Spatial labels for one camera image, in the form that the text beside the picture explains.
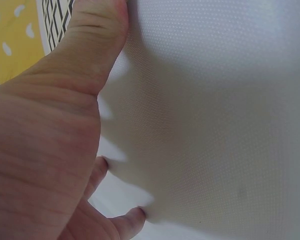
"perforated fabric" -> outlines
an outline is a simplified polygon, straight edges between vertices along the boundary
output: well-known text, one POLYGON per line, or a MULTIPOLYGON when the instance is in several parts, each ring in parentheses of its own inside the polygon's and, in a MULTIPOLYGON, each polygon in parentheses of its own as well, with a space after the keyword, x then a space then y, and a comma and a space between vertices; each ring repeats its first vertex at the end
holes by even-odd
POLYGON ((139 240, 300 240, 300 0, 131 0, 99 97, 110 174, 91 202, 144 206, 139 240))

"hand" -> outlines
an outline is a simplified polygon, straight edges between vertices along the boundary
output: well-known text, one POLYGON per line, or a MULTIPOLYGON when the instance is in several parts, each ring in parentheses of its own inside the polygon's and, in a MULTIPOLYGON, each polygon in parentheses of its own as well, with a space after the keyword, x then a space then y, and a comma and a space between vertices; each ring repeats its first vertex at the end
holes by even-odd
POLYGON ((127 32, 125 0, 76 0, 58 47, 0 86, 1 240, 128 240, 143 227, 140 208, 107 219, 87 201, 107 171, 96 99, 127 32))

